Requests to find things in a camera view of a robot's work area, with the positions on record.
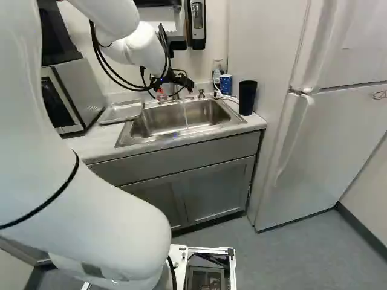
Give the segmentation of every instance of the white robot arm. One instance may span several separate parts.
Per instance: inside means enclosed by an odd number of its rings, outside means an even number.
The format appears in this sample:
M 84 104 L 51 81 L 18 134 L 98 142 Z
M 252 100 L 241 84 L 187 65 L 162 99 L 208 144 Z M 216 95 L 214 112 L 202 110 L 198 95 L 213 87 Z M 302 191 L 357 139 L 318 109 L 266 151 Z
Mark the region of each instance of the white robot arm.
M 133 0 L 68 0 L 96 26 L 103 53 L 116 62 L 143 66 L 161 77 L 164 48 L 153 27 L 140 22 Z
M 114 44 L 114 54 L 162 71 L 163 48 L 139 24 L 132 0 L 70 2 L 94 21 L 101 44 Z M 98 269 L 106 281 L 121 277 L 125 289 L 152 289 L 169 252 L 169 223 L 93 174 L 52 127 L 41 95 L 36 0 L 2 1 L 0 38 L 0 235 Z M 146 63 L 141 47 L 158 60 Z

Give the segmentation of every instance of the countertop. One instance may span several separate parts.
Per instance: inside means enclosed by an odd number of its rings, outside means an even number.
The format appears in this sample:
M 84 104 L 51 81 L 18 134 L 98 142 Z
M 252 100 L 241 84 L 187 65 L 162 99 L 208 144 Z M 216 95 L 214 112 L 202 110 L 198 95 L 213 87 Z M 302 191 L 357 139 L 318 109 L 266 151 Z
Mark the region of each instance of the countertop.
M 224 100 L 224 102 L 235 112 L 239 111 L 239 105 L 236 103 L 228 100 Z M 70 148 L 77 152 L 84 163 L 93 164 L 266 128 L 266 121 L 256 113 L 250 116 L 242 116 L 242 118 L 245 119 L 246 123 L 229 126 L 221 130 L 210 130 L 201 134 L 179 136 L 168 140 L 119 148 L 114 146 L 124 123 L 100 126 L 97 121 L 84 135 L 66 138 L 65 141 Z

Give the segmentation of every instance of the black tumbler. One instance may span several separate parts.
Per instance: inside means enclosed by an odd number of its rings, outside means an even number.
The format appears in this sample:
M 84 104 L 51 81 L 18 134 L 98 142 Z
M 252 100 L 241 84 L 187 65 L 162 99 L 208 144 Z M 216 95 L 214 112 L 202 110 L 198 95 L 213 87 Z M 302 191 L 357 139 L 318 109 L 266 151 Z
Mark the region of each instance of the black tumbler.
M 256 89 L 258 83 L 254 80 L 243 80 L 239 83 L 239 113 L 250 116 L 253 113 Z

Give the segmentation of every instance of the blue cup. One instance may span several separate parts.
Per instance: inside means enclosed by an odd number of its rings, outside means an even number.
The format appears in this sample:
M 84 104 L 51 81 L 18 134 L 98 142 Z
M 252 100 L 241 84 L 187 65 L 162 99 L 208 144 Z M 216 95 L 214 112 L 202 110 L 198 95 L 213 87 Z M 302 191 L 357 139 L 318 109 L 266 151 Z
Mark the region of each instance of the blue cup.
M 220 76 L 220 91 L 223 95 L 232 95 L 232 76 L 230 74 Z

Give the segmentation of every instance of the white refrigerator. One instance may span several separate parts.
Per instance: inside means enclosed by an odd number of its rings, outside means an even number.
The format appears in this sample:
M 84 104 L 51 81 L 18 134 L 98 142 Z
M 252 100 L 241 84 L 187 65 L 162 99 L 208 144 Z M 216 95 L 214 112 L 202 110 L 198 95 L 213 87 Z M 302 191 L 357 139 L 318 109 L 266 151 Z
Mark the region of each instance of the white refrigerator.
M 229 73 L 268 122 L 257 231 L 332 208 L 387 130 L 387 1 L 230 0 Z

